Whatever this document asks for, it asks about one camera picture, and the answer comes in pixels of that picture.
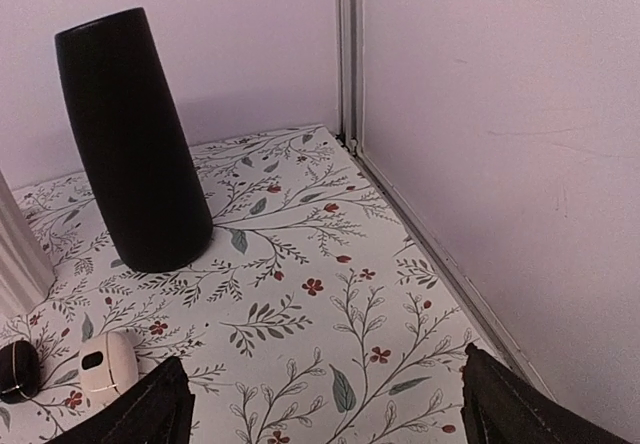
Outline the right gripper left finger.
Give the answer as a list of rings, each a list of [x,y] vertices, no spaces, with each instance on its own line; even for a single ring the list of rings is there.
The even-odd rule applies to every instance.
[[[194,405],[182,362],[172,356],[106,408],[52,441],[188,444]]]

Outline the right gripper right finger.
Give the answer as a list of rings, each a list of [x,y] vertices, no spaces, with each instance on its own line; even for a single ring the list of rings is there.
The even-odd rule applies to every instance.
[[[626,444],[627,441],[545,397],[486,351],[465,348],[463,407],[472,444]]]

